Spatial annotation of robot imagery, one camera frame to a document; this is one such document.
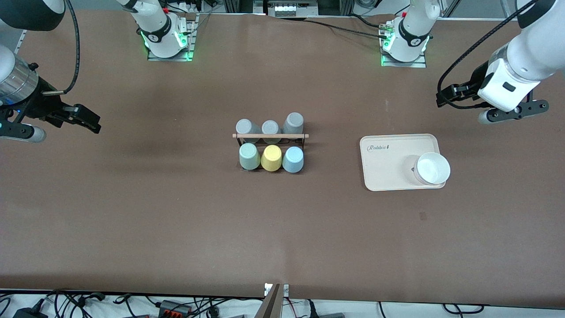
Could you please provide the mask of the light blue cup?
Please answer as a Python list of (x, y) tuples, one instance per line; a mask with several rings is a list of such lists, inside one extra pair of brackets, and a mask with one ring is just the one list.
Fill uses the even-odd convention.
[(290, 147), (282, 158), (282, 167), (289, 173), (298, 173), (304, 167), (304, 153), (299, 147)]

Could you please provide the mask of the yellow cup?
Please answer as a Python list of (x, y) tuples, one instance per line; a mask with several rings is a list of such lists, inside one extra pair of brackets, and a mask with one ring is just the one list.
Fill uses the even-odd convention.
[(277, 171), (282, 165), (282, 156), (283, 154), (279, 146), (274, 144), (267, 146), (261, 156), (261, 167), (266, 171)]

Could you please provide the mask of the cream rectangular tray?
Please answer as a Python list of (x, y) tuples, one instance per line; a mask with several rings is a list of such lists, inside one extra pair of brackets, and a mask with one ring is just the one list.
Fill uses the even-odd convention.
[(415, 177), (413, 167), (419, 156), (440, 153), (431, 134), (364, 136), (360, 153), (365, 187), (370, 191), (440, 189), (443, 185), (425, 185)]

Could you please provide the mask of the pale grey cup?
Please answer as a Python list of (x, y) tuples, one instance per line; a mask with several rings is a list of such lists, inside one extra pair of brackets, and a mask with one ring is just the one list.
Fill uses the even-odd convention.
[[(264, 135), (276, 135), (281, 133), (281, 128), (276, 121), (267, 120), (262, 124), (261, 132)], [(262, 139), (267, 144), (278, 144), (281, 141), (281, 138), (262, 137)]]
[(290, 113), (283, 124), (281, 132), (283, 134), (303, 134), (304, 117), (297, 112)]
[(249, 119), (240, 119), (236, 123), (236, 133), (238, 134), (261, 134), (262, 129)]

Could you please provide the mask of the grey metal bar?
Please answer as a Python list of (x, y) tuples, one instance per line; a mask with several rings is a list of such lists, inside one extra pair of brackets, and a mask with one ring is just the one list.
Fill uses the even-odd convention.
[(284, 284), (272, 284), (254, 318), (281, 318), (284, 295)]

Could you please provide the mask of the black power adapter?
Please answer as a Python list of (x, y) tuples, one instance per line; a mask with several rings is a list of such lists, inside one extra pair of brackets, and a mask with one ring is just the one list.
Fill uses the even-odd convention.
[(46, 314), (40, 311), (33, 310), (32, 308), (18, 309), (12, 318), (49, 318)]

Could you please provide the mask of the pale green cup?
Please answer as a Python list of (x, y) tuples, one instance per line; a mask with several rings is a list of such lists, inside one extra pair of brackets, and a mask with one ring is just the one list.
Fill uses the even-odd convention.
[(253, 143), (243, 143), (239, 149), (239, 163), (245, 170), (254, 170), (260, 165), (260, 153)]

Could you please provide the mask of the white bowl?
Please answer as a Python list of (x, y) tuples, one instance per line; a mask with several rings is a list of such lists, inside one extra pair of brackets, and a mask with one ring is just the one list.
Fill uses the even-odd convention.
[(443, 185), (449, 179), (451, 166), (446, 157), (440, 153), (428, 152), (418, 157), (413, 171), (420, 183), (438, 186)]

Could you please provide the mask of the black power strip red switches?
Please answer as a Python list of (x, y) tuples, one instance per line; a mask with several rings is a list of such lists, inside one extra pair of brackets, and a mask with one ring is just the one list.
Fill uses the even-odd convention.
[(189, 305), (163, 300), (158, 303), (158, 318), (188, 318), (192, 312)]

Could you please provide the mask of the grey device box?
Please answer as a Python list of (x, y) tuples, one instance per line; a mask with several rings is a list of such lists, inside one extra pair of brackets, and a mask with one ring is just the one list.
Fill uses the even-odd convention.
[(268, 0), (269, 16), (277, 18), (308, 18), (318, 16), (317, 0)]

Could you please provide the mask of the white label tag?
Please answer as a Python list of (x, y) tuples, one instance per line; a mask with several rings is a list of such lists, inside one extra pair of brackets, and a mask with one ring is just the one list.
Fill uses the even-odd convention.
[[(268, 293), (270, 292), (271, 288), (273, 288), (274, 284), (265, 283), (264, 284), (264, 297), (267, 297)], [(289, 285), (282, 284), (283, 294), (285, 298), (289, 298)]]

